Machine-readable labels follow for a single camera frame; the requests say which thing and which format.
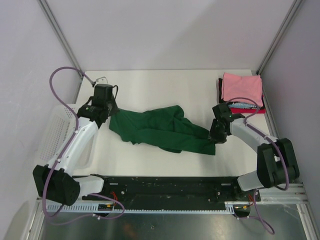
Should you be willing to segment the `green t shirt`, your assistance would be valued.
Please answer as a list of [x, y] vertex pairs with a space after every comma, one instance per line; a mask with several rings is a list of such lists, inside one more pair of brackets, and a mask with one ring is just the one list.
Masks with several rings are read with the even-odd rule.
[[209, 130], [187, 119], [179, 105], [145, 112], [120, 109], [110, 118], [109, 129], [133, 145], [147, 144], [175, 154], [216, 154]]

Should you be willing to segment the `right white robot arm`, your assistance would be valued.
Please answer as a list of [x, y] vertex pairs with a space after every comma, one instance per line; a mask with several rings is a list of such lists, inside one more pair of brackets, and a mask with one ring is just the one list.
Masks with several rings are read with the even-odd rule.
[[295, 151], [288, 138], [276, 138], [264, 133], [248, 122], [248, 116], [232, 113], [226, 103], [212, 108], [214, 119], [208, 139], [214, 144], [224, 144], [228, 136], [235, 136], [257, 154], [256, 170], [237, 177], [230, 188], [231, 196], [242, 201], [249, 191], [277, 188], [288, 190], [290, 181], [300, 176]]

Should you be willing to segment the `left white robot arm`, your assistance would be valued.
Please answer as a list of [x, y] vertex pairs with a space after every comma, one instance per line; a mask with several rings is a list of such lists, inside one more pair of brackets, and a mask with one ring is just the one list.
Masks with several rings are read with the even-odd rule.
[[79, 198], [94, 194], [105, 200], [111, 188], [95, 175], [74, 178], [74, 171], [89, 141], [107, 119], [118, 112], [116, 98], [119, 87], [97, 84], [93, 96], [75, 113], [75, 128], [46, 165], [37, 165], [32, 174], [42, 199], [71, 206]]

